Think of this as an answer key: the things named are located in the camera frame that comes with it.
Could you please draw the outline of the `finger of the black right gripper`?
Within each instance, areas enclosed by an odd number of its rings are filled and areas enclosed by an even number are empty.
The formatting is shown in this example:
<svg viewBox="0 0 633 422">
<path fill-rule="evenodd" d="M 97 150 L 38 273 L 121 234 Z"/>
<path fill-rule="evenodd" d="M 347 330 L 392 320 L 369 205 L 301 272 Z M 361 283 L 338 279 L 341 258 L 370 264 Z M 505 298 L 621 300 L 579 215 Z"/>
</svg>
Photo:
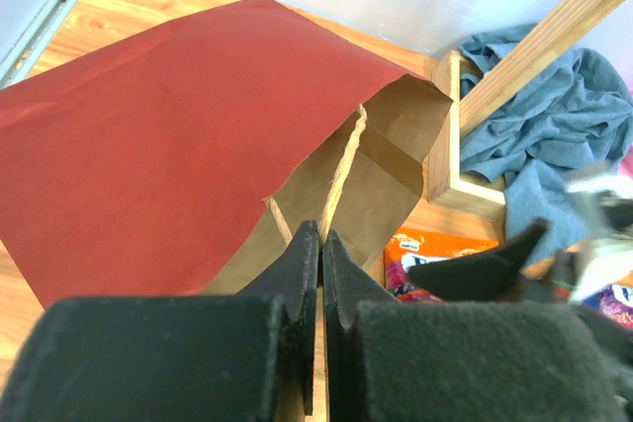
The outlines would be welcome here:
<svg viewBox="0 0 633 422">
<path fill-rule="evenodd" d="M 521 280 L 521 270 L 547 233 L 549 221 L 537 218 L 504 244 L 484 252 L 415 265 L 409 281 L 445 302 L 495 301 Z"/>
</svg>

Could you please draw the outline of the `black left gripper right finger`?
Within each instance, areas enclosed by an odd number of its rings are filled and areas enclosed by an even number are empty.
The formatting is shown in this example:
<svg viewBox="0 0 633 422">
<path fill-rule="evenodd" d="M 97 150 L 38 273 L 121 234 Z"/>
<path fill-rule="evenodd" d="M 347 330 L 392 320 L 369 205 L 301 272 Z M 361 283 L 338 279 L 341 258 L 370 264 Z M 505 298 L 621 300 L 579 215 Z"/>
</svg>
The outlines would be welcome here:
<svg viewBox="0 0 633 422">
<path fill-rule="evenodd" d="M 404 303 L 321 249 L 332 421 L 624 421 L 628 342 L 540 302 Z"/>
</svg>

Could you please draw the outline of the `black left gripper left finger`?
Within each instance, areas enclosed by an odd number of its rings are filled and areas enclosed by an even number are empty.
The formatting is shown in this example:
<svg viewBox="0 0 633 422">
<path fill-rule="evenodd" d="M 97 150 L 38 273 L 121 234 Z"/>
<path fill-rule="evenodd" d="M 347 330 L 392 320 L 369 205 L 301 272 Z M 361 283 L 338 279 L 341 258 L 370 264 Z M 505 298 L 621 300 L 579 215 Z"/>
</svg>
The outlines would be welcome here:
<svg viewBox="0 0 633 422">
<path fill-rule="evenodd" d="M 317 225 L 234 295 L 75 297 L 37 322 L 5 421 L 302 421 L 313 411 Z"/>
</svg>

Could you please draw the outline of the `orange Fox's candy bag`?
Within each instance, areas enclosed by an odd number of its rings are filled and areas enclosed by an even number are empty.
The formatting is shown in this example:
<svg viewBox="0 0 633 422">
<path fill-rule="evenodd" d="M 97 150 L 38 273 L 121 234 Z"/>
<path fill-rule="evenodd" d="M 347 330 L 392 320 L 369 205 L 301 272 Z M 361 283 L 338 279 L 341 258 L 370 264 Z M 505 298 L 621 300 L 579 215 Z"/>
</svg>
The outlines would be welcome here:
<svg viewBox="0 0 633 422">
<path fill-rule="evenodd" d="M 441 302 L 436 295 L 413 285 L 407 271 L 414 266 L 481 253 L 497 246 L 496 240 L 401 227 L 383 252 L 385 288 L 400 301 Z"/>
</svg>

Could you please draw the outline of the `purple Fox's candy bag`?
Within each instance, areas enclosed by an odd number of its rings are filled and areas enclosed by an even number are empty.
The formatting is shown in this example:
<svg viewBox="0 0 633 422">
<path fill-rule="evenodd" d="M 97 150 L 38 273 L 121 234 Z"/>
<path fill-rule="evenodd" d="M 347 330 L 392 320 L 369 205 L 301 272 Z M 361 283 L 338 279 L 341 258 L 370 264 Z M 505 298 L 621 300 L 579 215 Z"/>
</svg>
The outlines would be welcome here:
<svg viewBox="0 0 633 422">
<path fill-rule="evenodd" d="M 598 311 L 627 330 L 632 330 L 632 288 L 612 284 L 590 295 L 583 304 Z"/>
</svg>

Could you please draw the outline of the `red paper bag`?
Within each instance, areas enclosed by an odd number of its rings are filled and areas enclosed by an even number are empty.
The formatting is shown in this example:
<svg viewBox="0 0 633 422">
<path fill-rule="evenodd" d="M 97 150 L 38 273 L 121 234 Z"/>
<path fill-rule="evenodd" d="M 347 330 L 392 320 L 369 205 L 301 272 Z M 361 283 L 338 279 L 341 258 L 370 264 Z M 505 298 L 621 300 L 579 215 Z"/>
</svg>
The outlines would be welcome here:
<svg viewBox="0 0 633 422">
<path fill-rule="evenodd" d="M 1 93 L 1 239 L 43 306 L 232 293 L 319 219 L 372 263 L 421 198 L 450 99 L 273 0 L 166 22 Z"/>
</svg>

